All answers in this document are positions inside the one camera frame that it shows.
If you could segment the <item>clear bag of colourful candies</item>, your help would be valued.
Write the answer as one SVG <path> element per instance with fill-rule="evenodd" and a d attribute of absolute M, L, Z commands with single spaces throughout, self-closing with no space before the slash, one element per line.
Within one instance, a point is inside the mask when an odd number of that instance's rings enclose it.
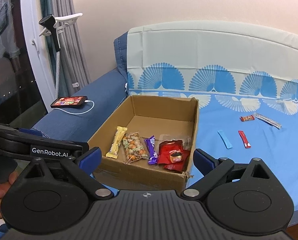
<path fill-rule="evenodd" d="M 181 140 L 183 149 L 184 150 L 191 150 L 192 146 L 192 139 L 188 135 L 170 135 L 170 134 L 161 134 L 159 136 L 159 141 L 164 142 L 164 141 L 173 141 L 173 140 Z"/>

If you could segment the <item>black smartphone lit screen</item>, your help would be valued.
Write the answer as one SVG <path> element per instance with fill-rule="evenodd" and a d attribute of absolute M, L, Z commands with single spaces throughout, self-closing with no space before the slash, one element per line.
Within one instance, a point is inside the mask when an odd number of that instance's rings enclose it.
<path fill-rule="evenodd" d="M 88 100 L 86 96 L 69 96 L 56 99 L 51 105 L 51 108 L 78 108 Z"/>

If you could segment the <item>white black phone holder stand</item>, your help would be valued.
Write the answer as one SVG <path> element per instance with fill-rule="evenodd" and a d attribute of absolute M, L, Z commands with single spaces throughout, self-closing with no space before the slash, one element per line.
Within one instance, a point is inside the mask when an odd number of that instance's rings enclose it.
<path fill-rule="evenodd" d="M 43 27 L 39 36 L 52 36 L 52 40 L 56 50 L 56 77 L 55 77 L 55 98 L 59 97 L 60 88 L 60 64 L 61 64 L 61 45 L 59 42 L 58 35 L 66 27 L 69 27 L 76 23 L 77 19 L 80 18 L 83 13 L 76 13 L 67 16 L 55 17 L 53 14 L 46 15 L 43 17 L 39 24 Z"/>

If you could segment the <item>light blue stick sachet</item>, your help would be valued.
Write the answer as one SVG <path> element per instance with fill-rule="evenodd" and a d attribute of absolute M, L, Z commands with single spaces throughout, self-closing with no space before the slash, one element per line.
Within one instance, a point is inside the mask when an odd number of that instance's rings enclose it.
<path fill-rule="evenodd" d="M 231 149 L 233 148 L 231 142 L 229 141 L 229 139 L 227 138 L 227 136 L 225 135 L 225 133 L 222 130 L 218 130 L 217 133 L 219 134 L 219 136 L 221 137 L 226 149 Z"/>

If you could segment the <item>small red candy bar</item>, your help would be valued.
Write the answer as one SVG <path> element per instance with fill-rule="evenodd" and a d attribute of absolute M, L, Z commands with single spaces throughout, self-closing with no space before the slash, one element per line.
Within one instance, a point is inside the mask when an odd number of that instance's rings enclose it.
<path fill-rule="evenodd" d="M 245 122 L 245 121 L 252 121 L 252 120 L 255 120 L 255 117 L 253 115 L 248 115 L 248 116 L 241 116 L 240 117 L 240 120 L 242 122 Z"/>

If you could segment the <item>red stick sachet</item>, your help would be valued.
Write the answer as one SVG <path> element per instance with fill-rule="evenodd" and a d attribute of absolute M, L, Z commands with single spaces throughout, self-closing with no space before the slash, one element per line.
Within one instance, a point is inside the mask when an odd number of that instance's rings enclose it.
<path fill-rule="evenodd" d="M 244 144 L 244 147 L 245 148 L 251 148 L 251 145 L 250 145 L 250 143 L 249 143 L 249 141 L 248 141 L 248 139 L 247 139 L 244 131 L 238 131 L 238 133 L 239 133 L 239 135 L 240 135 L 240 137 L 242 139 L 242 142 Z"/>

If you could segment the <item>silver foil snack stick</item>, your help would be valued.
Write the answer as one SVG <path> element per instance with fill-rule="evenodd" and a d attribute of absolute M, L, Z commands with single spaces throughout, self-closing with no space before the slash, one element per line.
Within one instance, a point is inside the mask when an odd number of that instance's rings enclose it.
<path fill-rule="evenodd" d="M 270 118 L 268 118 L 268 117 L 266 117 L 266 116 L 264 116 L 262 114 L 254 113 L 254 116 L 257 119 L 259 119 L 261 121 L 264 121 L 265 123 L 276 127 L 277 129 L 281 129 L 282 128 L 282 126 L 278 122 L 276 122 L 276 121 L 274 121 L 274 120 L 272 120 L 272 119 L 270 119 Z"/>

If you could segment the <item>yellow gold snack bar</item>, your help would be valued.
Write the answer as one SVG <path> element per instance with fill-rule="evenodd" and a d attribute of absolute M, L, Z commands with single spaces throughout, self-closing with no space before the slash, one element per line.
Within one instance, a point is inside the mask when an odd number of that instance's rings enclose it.
<path fill-rule="evenodd" d="M 127 132 L 127 127 L 118 126 L 116 128 L 113 142 L 111 144 L 109 151 L 106 153 L 107 158 L 113 158 L 113 159 L 118 158 L 119 147 L 126 132 Z"/>

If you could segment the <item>blue white fan-pattern sheet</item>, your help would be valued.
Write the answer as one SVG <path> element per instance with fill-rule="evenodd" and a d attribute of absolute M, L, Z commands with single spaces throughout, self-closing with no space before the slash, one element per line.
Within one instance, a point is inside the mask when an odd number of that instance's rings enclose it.
<path fill-rule="evenodd" d="M 132 94 L 196 98 L 196 146 L 238 163 L 261 158 L 298 210 L 298 35 L 222 21 L 145 25 L 128 31 L 127 72 Z M 240 120 L 254 113 L 282 128 Z"/>

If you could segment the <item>red coffee pouch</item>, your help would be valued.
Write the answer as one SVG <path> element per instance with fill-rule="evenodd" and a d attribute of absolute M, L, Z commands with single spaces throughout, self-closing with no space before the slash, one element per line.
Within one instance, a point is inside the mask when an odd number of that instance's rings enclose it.
<path fill-rule="evenodd" d="M 164 141 L 159 145 L 158 165 L 164 165 L 166 170 L 183 172 L 189 156 L 190 151 L 183 149 L 181 140 Z"/>

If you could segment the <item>purple chocolate bar wrapper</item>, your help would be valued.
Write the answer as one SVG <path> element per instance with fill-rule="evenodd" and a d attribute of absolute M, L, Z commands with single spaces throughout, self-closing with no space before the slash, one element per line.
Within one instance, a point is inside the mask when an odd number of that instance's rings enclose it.
<path fill-rule="evenodd" d="M 148 153 L 149 153 L 149 165 L 156 165 L 158 163 L 158 154 L 155 150 L 155 136 L 145 138 L 144 142 L 146 144 Z"/>

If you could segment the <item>grey curtain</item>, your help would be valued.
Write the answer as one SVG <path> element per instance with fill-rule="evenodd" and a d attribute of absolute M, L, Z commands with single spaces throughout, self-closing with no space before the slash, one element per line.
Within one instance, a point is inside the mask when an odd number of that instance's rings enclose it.
<path fill-rule="evenodd" d="M 42 16 L 75 13 L 73 0 L 40 0 Z M 59 96 L 72 96 L 91 82 L 77 24 L 58 33 L 60 42 Z"/>

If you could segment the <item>blue fabric sofa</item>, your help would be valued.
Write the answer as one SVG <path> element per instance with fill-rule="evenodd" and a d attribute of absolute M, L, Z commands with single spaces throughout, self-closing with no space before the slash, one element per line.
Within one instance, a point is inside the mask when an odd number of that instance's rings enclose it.
<path fill-rule="evenodd" d="M 114 40 L 116 68 L 99 77 L 76 96 L 86 96 L 88 102 L 81 108 L 67 108 L 64 113 L 52 110 L 32 129 L 49 138 L 67 141 L 88 141 L 115 109 L 127 98 L 127 33 Z"/>

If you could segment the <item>clear bag of coated peanuts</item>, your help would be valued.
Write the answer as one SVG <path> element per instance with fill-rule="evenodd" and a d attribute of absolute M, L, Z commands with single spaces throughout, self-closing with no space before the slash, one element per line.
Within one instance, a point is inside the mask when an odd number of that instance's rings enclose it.
<path fill-rule="evenodd" d="M 131 164 L 141 159 L 149 159 L 148 152 L 145 148 L 145 145 L 142 143 L 142 138 L 138 132 L 127 133 L 124 135 L 122 144 L 125 149 L 125 163 Z"/>

